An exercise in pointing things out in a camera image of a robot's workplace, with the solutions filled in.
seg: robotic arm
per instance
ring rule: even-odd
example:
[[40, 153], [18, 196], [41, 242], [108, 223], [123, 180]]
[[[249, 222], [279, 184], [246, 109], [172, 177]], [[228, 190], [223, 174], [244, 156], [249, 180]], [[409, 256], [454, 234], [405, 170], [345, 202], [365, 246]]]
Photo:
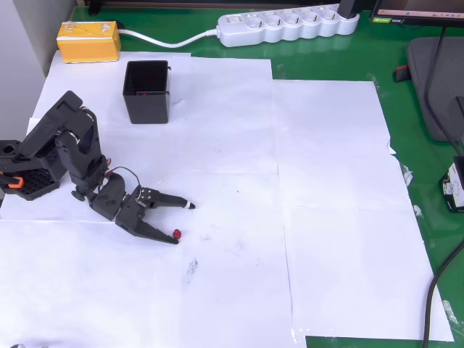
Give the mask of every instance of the robotic arm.
[[177, 244], [142, 219], [147, 209], [160, 206], [195, 209], [187, 200], [138, 185], [126, 194], [121, 175], [108, 168], [102, 154], [95, 114], [82, 107], [72, 91], [43, 116], [19, 141], [0, 141], [0, 190], [33, 200], [59, 187], [69, 172], [76, 185], [72, 195], [134, 236]]

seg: black container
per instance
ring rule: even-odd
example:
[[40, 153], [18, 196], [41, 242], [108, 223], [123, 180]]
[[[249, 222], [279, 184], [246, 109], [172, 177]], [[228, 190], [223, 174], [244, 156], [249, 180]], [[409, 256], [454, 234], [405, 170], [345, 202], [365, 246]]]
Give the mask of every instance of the black container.
[[123, 96], [132, 123], [167, 123], [169, 69], [166, 60], [128, 62]]

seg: white cable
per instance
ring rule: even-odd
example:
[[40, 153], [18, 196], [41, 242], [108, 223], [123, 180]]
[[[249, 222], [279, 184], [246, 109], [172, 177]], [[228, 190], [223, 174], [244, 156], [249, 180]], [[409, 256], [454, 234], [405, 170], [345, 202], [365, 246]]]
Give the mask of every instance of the white cable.
[[145, 36], [143, 34], [137, 33], [137, 32], [132, 31], [132, 30], [119, 29], [118, 32], [119, 32], [119, 34], [132, 35], [132, 36], [135, 36], [136, 38], [141, 38], [142, 40], [151, 42], [152, 44], [155, 44], [155, 45], [158, 45], [158, 46], [166, 47], [168, 49], [177, 49], [178, 47], [185, 46], [185, 45], [187, 45], [187, 44], [189, 44], [189, 43], [191, 43], [191, 42], [193, 42], [195, 40], [198, 40], [199, 38], [204, 38], [206, 36], [217, 36], [218, 35], [218, 31], [216, 29], [212, 29], [212, 30], [206, 30], [204, 33], [195, 35], [193, 38], [190, 38], [189, 40], [185, 40], [185, 41], [182, 41], [182, 42], [179, 42], [179, 43], [165, 43], [165, 42], [155, 40], [154, 38], [150, 38], [148, 36]]

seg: orange clip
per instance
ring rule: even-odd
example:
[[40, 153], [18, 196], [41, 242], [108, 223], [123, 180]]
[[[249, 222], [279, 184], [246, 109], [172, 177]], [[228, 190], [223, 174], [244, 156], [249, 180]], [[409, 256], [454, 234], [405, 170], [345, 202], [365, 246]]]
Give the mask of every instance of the orange clip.
[[21, 178], [20, 176], [13, 176], [13, 179], [19, 180], [19, 183], [9, 183], [8, 187], [11, 189], [21, 189], [24, 186], [24, 179]]

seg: yellow box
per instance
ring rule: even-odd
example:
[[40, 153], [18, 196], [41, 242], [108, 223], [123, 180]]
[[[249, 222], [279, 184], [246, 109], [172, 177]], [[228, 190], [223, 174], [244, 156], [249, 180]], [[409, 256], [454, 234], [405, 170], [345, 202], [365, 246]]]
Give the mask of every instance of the yellow box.
[[57, 43], [65, 63], [113, 62], [121, 51], [116, 22], [64, 22]]

